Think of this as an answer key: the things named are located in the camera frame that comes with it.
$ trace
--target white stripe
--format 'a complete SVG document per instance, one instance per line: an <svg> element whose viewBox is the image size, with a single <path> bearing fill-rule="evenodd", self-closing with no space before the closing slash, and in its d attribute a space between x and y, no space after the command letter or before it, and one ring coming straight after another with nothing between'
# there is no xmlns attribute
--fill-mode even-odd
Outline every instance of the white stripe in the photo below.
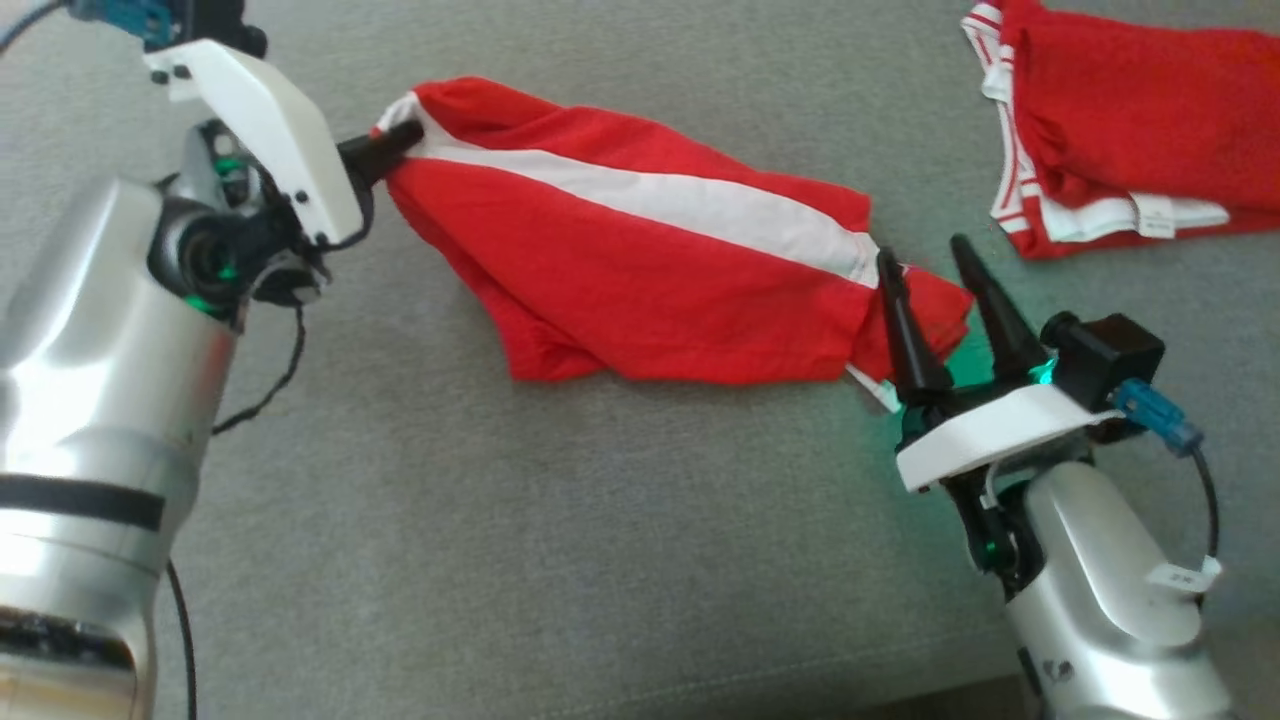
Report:
<svg viewBox="0 0 1280 720"><path fill-rule="evenodd" d="M410 156L515 173L620 213L750 247L877 287L872 237L790 197L741 183L667 173L620 170L545 150L488 150L462 142L436 123L415 95L383 115L379 127L416 117L426 138Z"/></svg>

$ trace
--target blue connector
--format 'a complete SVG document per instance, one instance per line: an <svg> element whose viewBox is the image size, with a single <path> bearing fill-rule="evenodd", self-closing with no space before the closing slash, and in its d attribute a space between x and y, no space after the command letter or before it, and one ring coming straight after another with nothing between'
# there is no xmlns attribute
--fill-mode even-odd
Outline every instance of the blue connector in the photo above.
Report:
<svg viewBox="0 0 1280 720"><path fill-rule="evenodd" d="M1137 378L1120 383L1111 395L1111 404L1124 413L1129 421L1160 436L1170 452L1178 457L1187 457L1204 439L1204 433L1187 421L1187 414L1181 407Z"/></svg>
<svg viewBox="0 0 1280 720"><path fill-rule="evenodd" d="M72 0L67 10L78 20L104 22L156 45L173 42L173 13L165 0Z"/></svg>

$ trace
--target gray couch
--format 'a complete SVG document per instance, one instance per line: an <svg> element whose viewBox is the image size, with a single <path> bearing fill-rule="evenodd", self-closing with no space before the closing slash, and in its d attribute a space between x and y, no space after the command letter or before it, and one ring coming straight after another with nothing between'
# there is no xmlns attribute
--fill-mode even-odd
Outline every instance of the gray couch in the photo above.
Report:
<svg viewBox="0 0 1280 720"><path fill-rule="evenodd" d="M1070 5L1280 32L1251 0ZM1139 318L1169 341L1160 380L1208 430L1221 482L1219 656L1244 708L1276 717L1280 237L1019 260L987 217L1000 131L966 8L260 0L250 15L338 133L422 79L484 74L868 192L873 234L943 274L946 238L968 232L1034 322ZM0 82L12 287L86 176L168 173L198 113L146 82L131 38L65 18ZM851 387L515 384L479 304L379 202L308 315L293 387L212 445L177 546L209 717L815 717L1016 670L951 507L901 491L896 428ZM225 409L270 384L291 340L287 313L253 313ZM1192 468L1153 439L1102 462L1194 561ZM161 593L160 717L182 712L172 612Z"/></svg>

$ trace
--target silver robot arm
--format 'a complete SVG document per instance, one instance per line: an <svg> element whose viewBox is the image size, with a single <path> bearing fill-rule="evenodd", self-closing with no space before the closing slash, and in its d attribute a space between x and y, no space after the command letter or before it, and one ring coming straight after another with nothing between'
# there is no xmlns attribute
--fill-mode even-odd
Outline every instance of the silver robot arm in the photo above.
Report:
<svg viewBox="0 0 1280 720"><path fill-rule="evenodd" d="M0 323L5 720L151 716L156 589L248 300L314 300L324 255L367 233L371 186L421 138L335 146L301 91L214 40L146 64L219 119L174 177L81 192Z"/></svg>
<svg viewBox="0 0 1280 720"><path fill-rule="evenodd" d="M975 387L952 387L922 340L897 263L879 258L908 489L942 488L955 503L974 566L1004 585L1047 717L1234 717L1203 644L1199 597L1187 592L1206 589L1210 570L1170 565L1093 466L1093 445L1144 432L1133 419L1198 452L1198 432L1147 395L1164 343L1124 315L1082 323L1062 313L1037 337L964 236L952 254L995 361L995 379Z"/></svg>

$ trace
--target black cable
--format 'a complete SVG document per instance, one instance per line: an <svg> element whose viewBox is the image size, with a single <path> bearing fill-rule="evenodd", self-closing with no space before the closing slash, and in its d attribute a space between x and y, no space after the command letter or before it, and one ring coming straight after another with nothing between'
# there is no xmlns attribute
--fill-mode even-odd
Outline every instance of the black cable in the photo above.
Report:
<svg viewBox="0 0 1280 720"><path fill-rule="evenodd" d="M307 331L306 325L302 323L302 306L298 305L293 309L293 319L296 323L296 336L293 338L293 352L289 355L289 365L284 369L284 374L280 379L275 380L271 389L262 396L257 404L241 410L239 413L232 415L230 418L223 420L214 425L214 436L219 436L230 430L241 423L252 420L257 418L259 413L266 407L278 392L289 384L293 375L298 372L298 363L302 361L302 350L306 346ZM191 633L191 616L187 614L187 598L182 594L182 583L178 582L178 569L174 568L173 561L165 568L165 573L169 575L169 584L173 585L173 602L178 609L178 628L182 632L182 653L187 661L187 719L196 720L196 641Z"/></svg>
<svg viewBox="0 0 1280 720"><path fill-rule="evenodd" d="M173 588L173 603L178 607L178 629L182 633L182 655L187 661L187 719L196 720L196 641L191 633L191 616L187 614L187 598L182 594L178 582L178 569L173 560L165 568L169 585Z"/></svg>
<svg viewBox="0 0 1280 720"><path fill-rule="evenodd" d="M257 418L259 413L261 413L264 407L271 404L271 400L275 398L275 395L282 389L284 389L291 380L293 380L294 373L298 372L298 363L302 361L302 350L303 347L306 347L307 342L307 329L306 325L302 324L301 305L293 309L293 318L297 325L294 331L296 334L293 337L293 354L289 356L289 365L288 368L284 369L284 374L280 375L280 379L275 380L275 384L271 386L271 389L266 391L266 395L262 396L262 400L260 400L256 405L251 405L241 410L239 413L232 415L230 418L227 418L221 423L214 425L214 432L212 432L214 436L220 436L227 430L233 429L236 425L239 425L241 423Z"/></svg>
<svg viewBox="0 0 1280 720"><path fill-rule="evenodd" d="M52 0L51 3L45 3L44 5L31 10L26 15L18 18L18 22L9 26L9 29L4 31L4 36L0 36L0 55L9 51L9 46L22 36L22 33L31 29L31 26L38 23L40 20L47 18L54 10L59 8L65 8L70 5L70 0Z"/></svg>
<svg viewBox="0 0 1280 720"><path fill-rule="evenodd" d="M1213 473L1208 470L1208 461L1199 447L1192 450L1192 460L1196 461L1196 471L1199 473L1201 484L1204 486L1204 502L1208 506L1208 556L1217 557L1219 542L1219 515L1217 515L1217 488L1213 487Z"/></svg>

